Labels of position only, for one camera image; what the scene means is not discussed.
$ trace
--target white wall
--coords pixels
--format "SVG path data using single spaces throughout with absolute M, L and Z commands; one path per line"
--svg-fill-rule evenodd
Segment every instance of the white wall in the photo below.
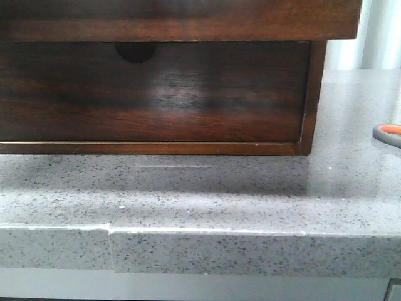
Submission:
M 363 0 L 357 38 L 329 41 L 325 68 L 401 68 L 401 0 Z

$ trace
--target scissors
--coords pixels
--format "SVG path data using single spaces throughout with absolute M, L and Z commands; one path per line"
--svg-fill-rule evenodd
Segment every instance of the scissors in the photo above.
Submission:
M 373 128 L 373 136 L 377 140 L 386 144 L 399 147 L 401 149 L 401 125 L 380 124 Z

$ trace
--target drawer front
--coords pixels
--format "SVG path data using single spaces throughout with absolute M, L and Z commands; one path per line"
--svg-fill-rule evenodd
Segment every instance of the drawer front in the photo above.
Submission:
M 1 0 L 0 41 L 353 38 L 362 0 Z
M 299 142 L 310 42 L 0 43 L 2 141 Z

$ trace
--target gray speckled countertop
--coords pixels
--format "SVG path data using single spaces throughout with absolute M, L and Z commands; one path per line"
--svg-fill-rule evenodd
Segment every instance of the gray speckled countertop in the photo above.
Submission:
M 0 267 L 401 277 L 401 71 L 328 71 L 309 157 L 0 156 Z

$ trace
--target chipped countertop edge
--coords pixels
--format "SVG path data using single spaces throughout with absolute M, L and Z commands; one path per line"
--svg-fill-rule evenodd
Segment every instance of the chipped countertop edge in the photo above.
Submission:
M 1 223 L 0 230 L 77 230 L 77 231 L 93 231 L 104 230 L 109 235 L 112 234 L 156 234 L 156 235 L 231 235 L 231 236 L 295 236 L 295 237 L 322 237 L 322 238 L 366 238 L 366 237 L 382 237 L 401 239 L 399 233 L 329 233 L 329 232 L 265 232 L 263 230 L 247 230 L 247 229 L 224 229 L 224 228 L 178 228 L 178 227 L 121 227 L 112 226 L 111 223 L 105 224 L 31 224 L 22 223 Z

